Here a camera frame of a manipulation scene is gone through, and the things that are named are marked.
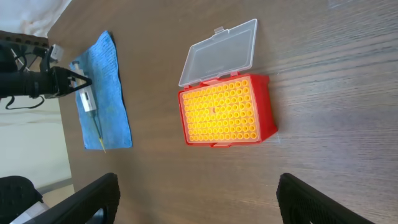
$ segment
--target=blue cloth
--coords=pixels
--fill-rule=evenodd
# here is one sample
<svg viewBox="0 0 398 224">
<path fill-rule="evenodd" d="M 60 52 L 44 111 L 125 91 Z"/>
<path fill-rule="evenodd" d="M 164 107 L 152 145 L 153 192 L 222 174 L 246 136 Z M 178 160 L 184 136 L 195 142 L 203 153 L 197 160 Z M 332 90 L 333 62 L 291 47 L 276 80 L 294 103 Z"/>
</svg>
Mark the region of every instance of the blue cloth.
<svg viewBox="0 0 398 224">
<path fill-rule="evenodd" d="M 118 58 L 109 32 L 103 32 L 97 42 L 75 61 L 79 61 L 80 69 L 93 81 L 91 89 L 97 106 L 95 119 L 102 132 L 105 149 L 132 147 L 119 81 Z M 102 150 L 93 118 L 85 112 L 78 92 L 76 104 L 85 149 Z"/>
</svg>

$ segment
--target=wood grain surface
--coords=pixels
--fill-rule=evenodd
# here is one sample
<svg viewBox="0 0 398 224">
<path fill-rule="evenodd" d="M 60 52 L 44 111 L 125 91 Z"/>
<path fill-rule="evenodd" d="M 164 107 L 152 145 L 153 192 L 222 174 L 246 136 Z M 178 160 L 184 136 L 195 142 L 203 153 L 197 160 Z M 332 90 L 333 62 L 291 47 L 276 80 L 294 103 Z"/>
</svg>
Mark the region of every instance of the wood grain surface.
<svg viewBox="0 0 398 224">
<path fill-rule="evenodd" d="M 268 74 L 279 132 L 256 146 L 188 147 L 178 81 L 189 47 L 259 20 L 251 73 Z M 290 172 L 376 223 L 398 222 L 398 1 L 72 1 L 49 33 L 64 65 L 113 33 L 134 147 L 84 151 L 60 99 L 76 190 L 119 177 L 116 223 L 282 223 Z"/>
</svg>

